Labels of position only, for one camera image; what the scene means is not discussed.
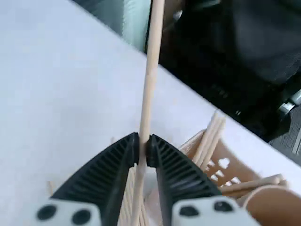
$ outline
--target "gray carpet floor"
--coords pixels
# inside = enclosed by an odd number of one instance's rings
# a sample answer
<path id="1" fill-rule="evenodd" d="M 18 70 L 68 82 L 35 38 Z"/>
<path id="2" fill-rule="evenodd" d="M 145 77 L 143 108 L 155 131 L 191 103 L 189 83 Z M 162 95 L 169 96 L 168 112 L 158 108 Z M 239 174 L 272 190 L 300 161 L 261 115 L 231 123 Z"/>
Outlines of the gray carpet floor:
<path id="1" fill-rule="evenodd" d="M 289 132 L 269 144 L 301 166 L 301 106 L 291 111 Z"/>

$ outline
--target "white tabletop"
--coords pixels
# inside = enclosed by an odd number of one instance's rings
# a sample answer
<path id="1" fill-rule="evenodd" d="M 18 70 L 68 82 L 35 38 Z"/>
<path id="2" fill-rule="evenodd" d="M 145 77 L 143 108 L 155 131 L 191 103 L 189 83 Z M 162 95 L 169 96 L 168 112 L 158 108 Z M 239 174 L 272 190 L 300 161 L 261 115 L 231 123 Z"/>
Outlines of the white tabletop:
<path id="1" fill-rule="evenodd" d="M 67 0 L 0 3 L 0 222 L 49 197 L 111 140 L 138 131 L 144 54 Z M 215 107 L 159 68 L 151 132 L 179 146 Z M 301 168 L 227 119 L 230 149 L 261 176 L 283 173 L 301 194 Z"/>

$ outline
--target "black circular dot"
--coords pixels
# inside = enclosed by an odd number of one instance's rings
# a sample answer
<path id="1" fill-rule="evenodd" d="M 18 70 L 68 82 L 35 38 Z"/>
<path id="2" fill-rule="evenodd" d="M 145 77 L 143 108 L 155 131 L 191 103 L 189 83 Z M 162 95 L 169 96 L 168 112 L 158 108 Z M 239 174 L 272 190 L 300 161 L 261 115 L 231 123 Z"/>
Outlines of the black circular dot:
<path id="1" fill-rule="evenodd" d="M 220 212 L 230 212 L 230 211 L 233 211 L 232 206 L 229 203 L 224 202 L 224 201 L 216 202 L 214 204 L 214 209 L 216 211 L 220 211 Z"/>
<path id="2" fill-rule="evenodd" d="M 75 225 L 83 225 L 91 218 L 91 213 L 88 210 L 79 210 L 72 216 L 72 222 Z"/>
<path id="3" fill-rule="evenodd" d="M 193 206 L 183 206 L 180 209 L 180 215 L 181 216 L 186 216 L 186 217 L 195 217 L 195 216 L 199 215 L 199 212 Z"/>
<path id="4" fill-rule="evenodd" d="M 43 206 L 37 213 L 37 218 L 39 220 L 48 220 L 55 215 L 56 206 L 55 205 L 47 205 Z"/>

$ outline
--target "black plastic grip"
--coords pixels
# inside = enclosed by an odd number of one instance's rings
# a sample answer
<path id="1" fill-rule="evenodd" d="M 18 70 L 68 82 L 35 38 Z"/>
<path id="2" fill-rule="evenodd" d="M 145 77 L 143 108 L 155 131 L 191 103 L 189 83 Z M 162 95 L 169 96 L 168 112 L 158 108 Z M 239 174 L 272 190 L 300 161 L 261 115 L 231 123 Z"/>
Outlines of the black plastic grip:
<path id="1" fill-rule="evenodd" d="M 148 166 L 157 171 L 164 226 L 171 225 L 172 207 L 177 201 L 221 195 L 199 167 L 160 137 L 150 136 L 146 154 Z"/>
<path id="2" fill-rule="evenodd" d="M 52 198 L 89 202 L 98 206 L 102 225 L 117 225 L 128 170 L 138 163 L 139 136 L 132 133 L 112 144 L 75 174 Z"/>

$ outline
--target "wooden stick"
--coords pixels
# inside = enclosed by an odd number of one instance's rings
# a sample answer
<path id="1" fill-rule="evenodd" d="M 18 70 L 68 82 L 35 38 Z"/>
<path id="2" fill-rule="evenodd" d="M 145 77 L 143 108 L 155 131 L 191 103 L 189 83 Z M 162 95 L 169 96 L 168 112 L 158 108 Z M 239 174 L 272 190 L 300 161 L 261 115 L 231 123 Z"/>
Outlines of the wooden stick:
<path id="1" fill-rule="evenodd" d="M 205 171 L 206 166 L 208 165 L 208 163 L 209 163 L 209 161 L 210 161 L 210 159 L 213 155 L 213 152 L 216 148 L 217 142 L 220 140 L 222 129 L 224 128 L 224 125 L 225 125 L 225 121 L 226 121 L 225 118 L 222 118 L 220 120 L 220 123 L 217 127 L 216 133 L 214 134 L 214 137 L 212 139 L 210 147 L 208 148 L 208 151 L 207 151 L 207 154 L 204 158 L 204 161 L 200 165 L 200 168 L 201 168 L 202 171 Z"/>
<path id="2" fill-rule="evenodd" d="M 161 46 L 164 0 L 153 0 L 150 32 L 147 48 L 146 75 L 143 90 L 142 114 L 140 121 L 140 151 L 136 170 L 131 226 L 138 226 L 139 212 L 143 203 L 143 184 L 146 171 L 145 144 L 150 136 L 151 99 L 155 89 Z"/>
<path id="3" fill-rule="evenodd" d="M 220 191 L 222 192 L 222 194 L 227 195 L 227 193 L 232 193 L 249 188 L 258 188 L 263 185 L 278 185 L 281 180 L 283 180 L 283 176 L 281 174 L 276 174 L 271 177 L 248 181 L 237 185 L 220 187 Z"/>
<path id="4" fill-rule="evenodd" d="M 48 181 L 48 187 L 49 187 L 49 193 L 52 196 L 53 195 L 53 190 L 54 190 L 54 186 L 51 180 Z"/>
<path id="5" fill-rule="evenodd" d="M 206 148 L 207 143 L 209 142 L 209 139 L 212 138 L 212 133 L 214 132 L 215 126 L 218 123 L 218 113 L 217 111 L 214 112 L 214 115 L 211 117 L 210 123 L 206 129 L 206 131 L 203 134 L 201 143 L 197 149 L 196 154 L 194 155 L 192 161 L 198 165 L 199 162 L 203 162 L 206 153 L 204 152 L 204 149 Z"/>
<path id="6" fill-rule="evenodd" d="M 134 179 L 135 179 L 136 166 L 129 169 L 127 176 L 127 185 L 123 195 L 123 200 L 120 209 L 120 215 L 118 219 L 118 226 L 128 226 L 131 220 L 132 200 L 134 196 Z M 146 211 L 144 203 L 142 203 L 141 210 L 139 212 L 139 226 L 149 226 L 148 218 L 146 217 Z"/>

